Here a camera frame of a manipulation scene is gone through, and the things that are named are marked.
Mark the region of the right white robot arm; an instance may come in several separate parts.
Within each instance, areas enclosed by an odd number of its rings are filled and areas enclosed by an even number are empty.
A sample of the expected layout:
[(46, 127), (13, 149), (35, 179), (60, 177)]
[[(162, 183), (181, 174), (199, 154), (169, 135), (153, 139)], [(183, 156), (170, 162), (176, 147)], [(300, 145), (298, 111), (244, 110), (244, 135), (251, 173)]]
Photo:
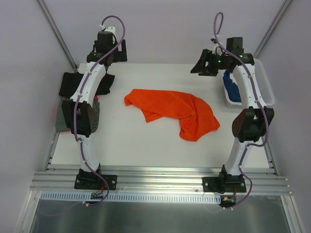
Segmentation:
[(267, 143), (269, 125), (274, 110), (262, 98), (255, 74), (253, 55), (245, 53), (242, 37), (227, 39), (225, 47), (215, 36), (211, 38), (213, 50), (204, 49), (191, 73), (199, 76), (217, 76), (220, 70), (230, 72), (236, 80), (242, 110), (232, 122), (234, 144), (230, 156), (219, 173), (217, 185), (229, 191), (235, 185), (233, 177), (242, 176), (242, 168), (251, 149)]

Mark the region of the orange t shirt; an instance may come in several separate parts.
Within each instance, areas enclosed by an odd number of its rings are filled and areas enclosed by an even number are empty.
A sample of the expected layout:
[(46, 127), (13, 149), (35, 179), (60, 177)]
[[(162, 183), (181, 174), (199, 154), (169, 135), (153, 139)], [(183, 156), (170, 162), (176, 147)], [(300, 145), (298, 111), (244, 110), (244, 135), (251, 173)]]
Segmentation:
[(133, 89), (124, 97), (124, 103), (139, 108), (147, 123), (162, 117), (179, 120), (179, 136), (187, 141), (198, 141), (221, 126), (210, 105), (189, 93)]

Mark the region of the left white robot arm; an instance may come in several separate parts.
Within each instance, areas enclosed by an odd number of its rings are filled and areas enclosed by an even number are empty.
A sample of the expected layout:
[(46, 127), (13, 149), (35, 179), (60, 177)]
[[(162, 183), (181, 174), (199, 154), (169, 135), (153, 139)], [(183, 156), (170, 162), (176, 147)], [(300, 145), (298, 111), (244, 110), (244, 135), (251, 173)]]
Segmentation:
[(99, 125), (100, 107), (95, 100), (96, 92), (100, 82), (112, 77), (107, 73), (109, 66), (126, 61), (126, 43), (123, 39), (117, 41), (115, 28), (99, 31), (93, 50), (86, 58), (86, 68), (80, 83), (70, 98), (62, 103), (66, 126), (79, 144), (82, 158), (80, 170), (88, 172), (85, 182), (90, 188), (98, 188), (102, 183), (101, 175), (96, 173), (100, 162), (92, 136)]

